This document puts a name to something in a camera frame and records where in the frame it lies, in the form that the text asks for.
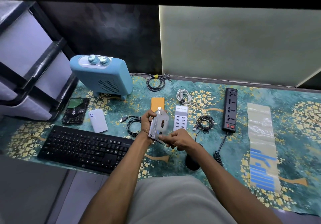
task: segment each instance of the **blue space heater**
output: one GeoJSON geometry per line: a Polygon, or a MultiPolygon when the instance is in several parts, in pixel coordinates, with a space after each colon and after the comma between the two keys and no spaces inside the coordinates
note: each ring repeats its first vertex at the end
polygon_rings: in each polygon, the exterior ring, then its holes
{"type": "Polygon", "coordinates": [[[70,59],[70,68],[78,79],[94,92],[94,96],[108,93],[120,95],[122,100],[126,100],[133,90],[133,80],[122,59],[77,55],[70,59]]]}

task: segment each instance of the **white cable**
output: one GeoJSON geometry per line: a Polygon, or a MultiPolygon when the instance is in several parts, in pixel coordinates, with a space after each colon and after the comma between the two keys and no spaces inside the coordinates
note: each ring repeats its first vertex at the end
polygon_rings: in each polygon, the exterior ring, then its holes
{"type": "Polygon", "coordinates": [[[179,89],[176,93],[177,100],[181,101],[183,99],[183,95],[187,96],[187,100],[182,103],[183,106],[189,106],[192,104],[192,97],[186,89],[179,89]]]}

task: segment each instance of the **orange case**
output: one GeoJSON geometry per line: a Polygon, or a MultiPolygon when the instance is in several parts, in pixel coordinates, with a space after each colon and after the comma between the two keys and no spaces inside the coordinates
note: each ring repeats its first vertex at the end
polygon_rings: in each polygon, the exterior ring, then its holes
{"type": "Polygon", "coordinates": [[[150,109],[151,109],[153,112],[156,112],[159,107],[161,107],[161,108],[164,110],[164,106],[165,106],[165,99],[164,99],[164,97],[152,97],[150,109]]]}

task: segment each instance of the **black power strip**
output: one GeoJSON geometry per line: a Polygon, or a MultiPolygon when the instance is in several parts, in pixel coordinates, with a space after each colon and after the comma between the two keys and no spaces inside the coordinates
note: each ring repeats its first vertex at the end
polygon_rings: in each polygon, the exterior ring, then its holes
{"type": "Polygon", "coordinates": [[[236,107],[238,103],[238,90],[226,88],[222,130],[236,132],[236,107]]]}

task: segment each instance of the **hand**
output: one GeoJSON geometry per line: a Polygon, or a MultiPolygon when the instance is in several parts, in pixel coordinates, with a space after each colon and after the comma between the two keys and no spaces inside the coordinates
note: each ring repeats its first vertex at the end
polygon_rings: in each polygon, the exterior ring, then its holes
{"type": "Polygon", "coordinates": [[[142,127],[140,131],[140,135],[146,136],[148,138],[149,145],[153,144],[154,140],[148,137],[150,123],[151,120],[156,117],[157,114],[154,113],[151,109],[149,109],[143,116],[142,116],[142,127]]]}
{"type": "Polygon", "coordinates": [[[167,147],[174,149],[177,146],[177,150],[185,150],[188,154],[198,146],[185,129],[175,130],[168,136],[159,135],[159,138],[166,143],[167,147]]]}

